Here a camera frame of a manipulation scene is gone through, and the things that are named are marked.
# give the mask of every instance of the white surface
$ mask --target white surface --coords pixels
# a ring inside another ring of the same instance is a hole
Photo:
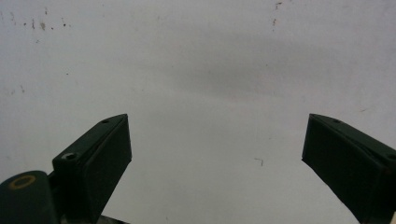
[[[1,181],[128,113],[107,216],[356,223],[301,162],[305,128],[319,113],[396,147],[396,2],[279,2],[1,1]]]

